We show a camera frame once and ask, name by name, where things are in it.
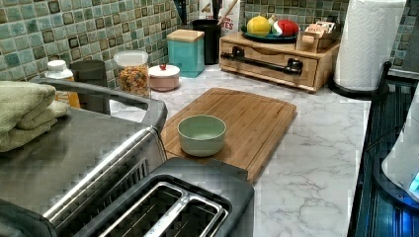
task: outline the white marble counter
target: white marble counter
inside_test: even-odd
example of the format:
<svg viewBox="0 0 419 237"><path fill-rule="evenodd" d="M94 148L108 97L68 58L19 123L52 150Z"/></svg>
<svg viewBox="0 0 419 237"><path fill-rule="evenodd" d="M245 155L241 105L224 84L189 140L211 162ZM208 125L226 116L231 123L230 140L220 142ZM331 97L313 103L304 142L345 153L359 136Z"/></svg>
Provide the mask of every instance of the white marble counter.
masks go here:
<svg viewBox="0 0 419 237"><path fill-rule="evenodd" d="M322 88L315 94L207 67L181 78L172 92L152 92L168 118L212 87L250 92L297 107L297 116L255 184L254 236L346 236L367 125L369 102ZM114 115L141 120L141 112L112 104Z"/></svg>

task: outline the light green bowl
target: light green bowl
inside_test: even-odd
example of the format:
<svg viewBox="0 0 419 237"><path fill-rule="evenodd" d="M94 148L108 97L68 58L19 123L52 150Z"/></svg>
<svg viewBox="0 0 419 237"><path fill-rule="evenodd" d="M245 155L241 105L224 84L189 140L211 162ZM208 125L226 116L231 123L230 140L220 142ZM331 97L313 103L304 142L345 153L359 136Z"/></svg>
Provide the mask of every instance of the light green bowl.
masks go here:
<svg viewBox="0 0 419 237"><path fill-rule="evenodd" d="M193 156L211 156L224 145L225 123L212 116L193 116L179 122L182 149Z"/></svg>

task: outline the fruit bowl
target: fruit bowl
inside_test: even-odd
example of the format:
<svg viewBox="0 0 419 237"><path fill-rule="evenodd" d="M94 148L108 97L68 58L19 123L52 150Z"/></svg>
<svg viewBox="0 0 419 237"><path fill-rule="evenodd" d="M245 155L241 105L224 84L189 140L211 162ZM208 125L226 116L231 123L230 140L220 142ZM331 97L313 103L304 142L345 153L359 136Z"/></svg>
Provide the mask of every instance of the fruit bowl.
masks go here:
<svg viewBox="0 0 419 237"><path fill-rule="evenodd" d="M247 33L247 27L242 26L241 31L243 32L243 36L249 40L259 41L259 42L295 42L296 37L298 34L293 35L292 37L275 37L273 34L269 33L265 37L259 37Z"/></svg>

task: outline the glass jar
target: glass jar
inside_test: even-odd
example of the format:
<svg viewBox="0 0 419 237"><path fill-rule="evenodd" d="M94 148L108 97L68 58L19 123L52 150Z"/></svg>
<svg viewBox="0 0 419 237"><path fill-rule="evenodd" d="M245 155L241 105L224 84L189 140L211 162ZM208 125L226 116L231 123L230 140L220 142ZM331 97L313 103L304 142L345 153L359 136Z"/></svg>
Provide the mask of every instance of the glass jar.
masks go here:
<svg viewBox="0 0 419 237"><path fill-rule="evenodd" d="M114 61L118 65L121 90L141 97L151 96L147 59L146 52L137 50L115 54Z"/></svg>

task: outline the stovetop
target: stovetop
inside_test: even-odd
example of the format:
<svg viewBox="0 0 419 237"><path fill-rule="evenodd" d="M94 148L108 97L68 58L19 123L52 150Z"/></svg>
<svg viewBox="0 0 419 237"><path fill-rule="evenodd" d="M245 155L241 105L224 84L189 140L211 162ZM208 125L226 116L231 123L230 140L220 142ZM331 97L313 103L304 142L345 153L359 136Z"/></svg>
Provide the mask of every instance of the stovetop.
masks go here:
<svg viewBox="0 0 419 237"><path fill-rule="evenodd" d="M406 120L417 80L387 76L389 92L372 101L348 236L419 236L419 212L376 182L378 156L388 154Z"/></svg>

